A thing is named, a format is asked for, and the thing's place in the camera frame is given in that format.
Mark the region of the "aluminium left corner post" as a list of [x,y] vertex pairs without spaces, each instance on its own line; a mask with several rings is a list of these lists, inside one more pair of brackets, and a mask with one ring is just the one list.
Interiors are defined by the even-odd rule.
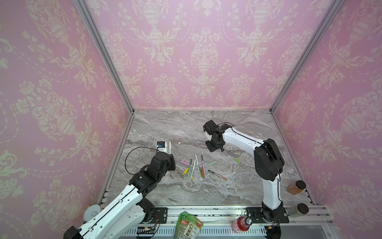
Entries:
[[117,90],[118,90],[127,110],[129,111],[130,115],[133,115],[134,109],[132,107],[132,103],[128,98],[125,87],[124,87],[124,85],[123,85],[123,83],[122,83],[122,81],[118,75],[118,72],[117,72],[117,70],[116,70],[116,68],[112,62],[112,59],[110,57],[110,54],[108,53],[106,45],[102,40],[101,33],[98,30],[96,23],[95,23],[92,15],[91,15],[91,12],[88,9],[86,1],[74,0],[74,3],[76,5],[82,19],[84,20],[84,23],[85,23],[92,39],[93,39],[93,42],[94,42],[97,50],[99,51],[100,56],[101,56],[103,62],[105,63],[105,66],[106,66],[107,70],[109,71],[109,74],[110,74],[112,80],[114,81],[114,83],[117,87]]

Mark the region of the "clear jar black lid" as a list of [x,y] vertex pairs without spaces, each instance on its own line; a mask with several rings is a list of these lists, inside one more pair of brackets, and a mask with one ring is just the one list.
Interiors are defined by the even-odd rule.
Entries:
[[304,203],[299,203],[296,205],[289,206],[287,208],[289,217],[300,217],[308,214],[309,207]]

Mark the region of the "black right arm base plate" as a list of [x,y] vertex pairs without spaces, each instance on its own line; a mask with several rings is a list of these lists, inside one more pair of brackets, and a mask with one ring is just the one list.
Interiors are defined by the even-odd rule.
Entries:
[[289,218],[283,206],[275,210],[267,207],[248,207],[244,215],[249,217],[253,224],[288,224]]

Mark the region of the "white pen yellow tip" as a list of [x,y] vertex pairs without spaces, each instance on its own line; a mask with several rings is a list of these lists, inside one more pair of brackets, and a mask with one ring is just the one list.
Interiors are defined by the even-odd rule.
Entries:
[[196,167],[196,159],[194,160],[194,164],[193,164],[193,167],[192,167],[192,171],[191,171],[191,179],[194,178],[194,172],[195,172],[195,167]]

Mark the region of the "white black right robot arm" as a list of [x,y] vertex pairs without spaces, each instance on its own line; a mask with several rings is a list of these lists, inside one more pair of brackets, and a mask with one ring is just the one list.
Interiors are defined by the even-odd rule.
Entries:
[[263,183],[262,217],[266,222],[280,223],[284,214],[280,181],[285,161],[276,142],[270,138],[262,140],[251,137],[229,124],[217,125],[211,120],[203,126],[203,130],[210,152],[218,149],[224,151],[223,147],[231,144],[254,158],[255,171]]

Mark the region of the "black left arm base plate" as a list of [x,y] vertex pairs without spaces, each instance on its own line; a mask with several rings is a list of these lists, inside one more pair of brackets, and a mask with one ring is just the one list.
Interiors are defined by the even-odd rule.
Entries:
[[167,207],[156,207],[153,210],[153,213],[150,214],[146,221],[143,221],[143,224],[166,224],[168,216],[168,208]]

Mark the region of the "aluminium right corner post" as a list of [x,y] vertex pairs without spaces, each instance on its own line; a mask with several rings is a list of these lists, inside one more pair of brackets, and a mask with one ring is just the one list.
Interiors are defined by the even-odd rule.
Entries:
[[344,4],[344,0],[335,0],[331,1],[328,9],[326,10],[323,18],[321,19],[319,25],[314,30],[311,39],[309,40],[307,46],[305,47],[304,51],[302,52],[301,56],[299,57],[295,67],[291,71],[288,79],[286,80],[284,86],[282,87],[281,91],[279,92],[278,96],[276,97],[274,103],[272,104],[272,107],[270,108],[270,114],[275,115],[278,108],[281,106],[284,98],[286,97],[287,93],[291,89],[294,81],[299,76],[300,72],[304,68],[305,64],[311,57],[311,55],[314,53],[316,47],[320,43],[321,39],[323,38],[325,32],[328,30],[330,24],[336,17],[337,13],[341,9],[341,7]]

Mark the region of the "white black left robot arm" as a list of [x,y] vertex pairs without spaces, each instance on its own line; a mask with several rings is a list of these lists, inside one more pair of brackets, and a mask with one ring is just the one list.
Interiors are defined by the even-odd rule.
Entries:
[[79,228],[70,227],[65,239],[118,239],[132,227],[150,222],[155,206],[146,199],[168,171],[174,171],[174,156],[158,151],[146,169],[133,175],[129,184],[100,213]]

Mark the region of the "aluminium front rail frame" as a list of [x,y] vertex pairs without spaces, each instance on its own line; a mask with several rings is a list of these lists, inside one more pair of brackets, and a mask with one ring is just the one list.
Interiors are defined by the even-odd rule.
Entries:
[[288,224],[253,224],[243,233],[235,233],[231,223],[245,216],[248,207],[258,205],[166,205],[168,216],[166,224],[138,224],[121,239],[171,239],[174,236],[180,213],[186,211],[200,219],[204,226],[199,233],[200,239],[264,239],[274,230],[281,232],[283,239],[338,239],[339,232],[324,206],[309,206],[309,212],[300,217],[289,217]]

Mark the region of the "aluminium corner post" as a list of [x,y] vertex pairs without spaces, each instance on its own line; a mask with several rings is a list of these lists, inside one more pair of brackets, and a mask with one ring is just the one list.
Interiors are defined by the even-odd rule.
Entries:
[[270,114],[275,115],[278,108],[281,106],[284,98],[286,97],[287,93],[291,89],[294,81],[299,76],[300,72],[304,68],[305,64],[311,57],[311,55],[314,53],[316,47],[320,43],[321,39],[323,38],[325,32],[328,30],[330,24],[336,17],[337,13],[341,9],[341,7],[344,4],[344,0],[335,0],[331,1],[328,9],[326,10],[323,18],[321,19],[319,25],[314,30],[311,39],[309,40],[307,46],[305,47],[304,51],[302,52],[301,56],[299,57],[295,67],[291,71],[288,79],[286,80],[284,86],[282,87],[281,91],[279,92],[278,96],[276,97],[274,103],[272,104],[272,107],[270,108]]
[[76,5],[82,19],[84,20],[84,23],[85,23],[92,39],[93,39],[93,42],[94,42],[97,50],[99,51],[100,56],[101,56],[103,62],[105,63],[105,66],[106,66],[107,70],[109,71],[109,74],[110,74],[112,80],[114,81],[114,83],[117,87],[117,90],[118,90],[127,110],[129,111],[130,115],[133,115],[134,109],[132,107],[132,103],[128,98],[125,87],[124,87],[124,85],[123,85],[123,83],[122,83],[122,81],[118,75],[118,72],[117,72],[117,70],[116,70],[116,68],[112,62],[112,59],[110,57],[110,54],[108,53],[106,45],[102,40],[101,33],[98,30],[96,23],[95,23],[92,15],[91,15],[91,12],[88,9],[86,1],[74,0],[74,3]]

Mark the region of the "green snack bag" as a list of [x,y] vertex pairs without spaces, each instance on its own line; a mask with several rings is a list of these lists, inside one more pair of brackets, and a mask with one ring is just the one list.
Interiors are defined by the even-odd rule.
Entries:
[[178,217],[173,239],[196,239],[203,226],[195,215],[184,211]]

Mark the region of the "red emergency stop button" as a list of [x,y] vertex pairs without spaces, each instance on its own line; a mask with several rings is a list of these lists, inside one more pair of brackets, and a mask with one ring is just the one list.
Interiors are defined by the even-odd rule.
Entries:
[[235,233],[239,234],[248,231],[252,224],[250,217],[241,216],[231,223],[231,227]]

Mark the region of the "amber jar black lid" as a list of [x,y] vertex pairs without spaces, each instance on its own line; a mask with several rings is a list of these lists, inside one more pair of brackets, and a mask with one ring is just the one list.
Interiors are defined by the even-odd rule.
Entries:
[[287,192],[292,195],[298,195],[306,189],[306,183],[302,180],[298,180],[290,184],[287,188]]

